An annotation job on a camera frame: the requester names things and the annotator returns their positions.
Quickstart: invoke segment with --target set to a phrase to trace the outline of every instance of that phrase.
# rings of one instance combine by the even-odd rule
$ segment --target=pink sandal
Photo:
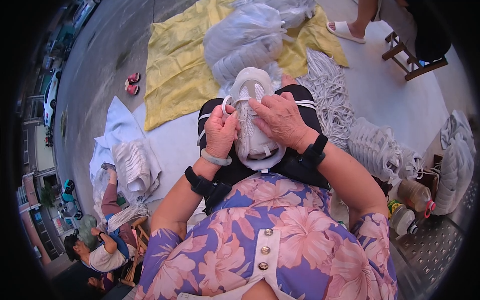
[[[132,75],[128,76],[127,80],[125,81],[125,85],[137,82],[140,80],[140,73],[133,73]]]
[[[131,95],[136,95],[138,93],[138,85],[127,84],[125,86],[125,91],[127,91]]]

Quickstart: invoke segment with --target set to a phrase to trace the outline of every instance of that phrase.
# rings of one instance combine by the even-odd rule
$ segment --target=black wrist strap
[[[315,143],[310,144],[305,152],[303,152],[299,163],[309,169],[317,168],[325,158],[324,148],[327,142],[328,138],[320,134],[315,140]]]
[[[185,177],[192,185],[192,191],[205,198],[210,197],[213,194],[218,194],[220,190],[222,191],[221,194],[224,193],[223,191],[228,190],[228,192],[223,195],[226,196],[232,188],[229,184],[211,182],[202,176],[197,176],[197,174],[195,174],[195,172],[193,171],[192,167],[188,167],[185,170]]]
[[[98,238],[103,241],[102,237],[100,236],[101,234],[106,234],[105,232],[101,231],[99,234],[98,234]]]

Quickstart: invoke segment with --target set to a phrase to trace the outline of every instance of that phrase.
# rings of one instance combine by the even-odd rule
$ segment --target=wooden stool
[[[140,226],[140,224],[142,224],[146,220],[147,220],[147,217],[144,216],[139,219],[136,219],[135,222],[132,223],[131,228],[135,229],[137,234],[137,249],[135,250],[133,264],[128,270],[127,275],[125,276],[125,278],[120,279],[121,283],[131,286],[132,288],[135,287],[135,283],[133,282],[133,277],[135,276],[135,268],[139,263],[140,249],[143,249],[144,253],[146,253],[148,241],[150,239],[149,236],[143,230],[143,228]]]
[[[396,62],[407,74],[405,75],[405,80],[413,79],[419,75],[422,75],[426,72],[430,72],[437,68],[446,66],[448,64],[445,55],[443,55],[439,60],[436,60],[431,63],[426,63],[425,66],[422,66],[419,60],[413,56],[410,51],[407,50],[405,44],[400,41],[400,38],[397,36],[395,31],[389,34],[385,41],[390,43],[390,49],[382,55],[384,60],[392,59]],[[408,55],[407,64],[410,65],[411,70],[408,69],[403,63],[399,62],[398,59],[395,57],[396,54],[400,52],[405,52]]]

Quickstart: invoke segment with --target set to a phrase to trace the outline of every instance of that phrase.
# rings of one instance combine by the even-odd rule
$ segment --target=floral blouse
[[[348,232],[330,197],[278,174],[240,181],[186,240],[152,233],[135,299],[241,299],[261,279],[279,299],[396,299],[387,218]]]

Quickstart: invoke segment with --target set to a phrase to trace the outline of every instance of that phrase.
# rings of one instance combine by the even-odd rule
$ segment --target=white car
[[[53,70],[52,79],[45,89],[43,95],[43,121],[45,126],[50,127],[52,124],[52,118],[55,114],[55,107],[57,106],[57,90],[59,87],[61,77],[61,70]]]
[[[80,29],[88,21],[94,8],[99,3],[100,3],[100,0],[83,0],[80,3],[80,5],[78,6],[78,9],[75,11],[75,14],[73,15],[73,21],[72,21],[72,25],[75,27],[75,30],[76,30],[75,36],[80,32]]]

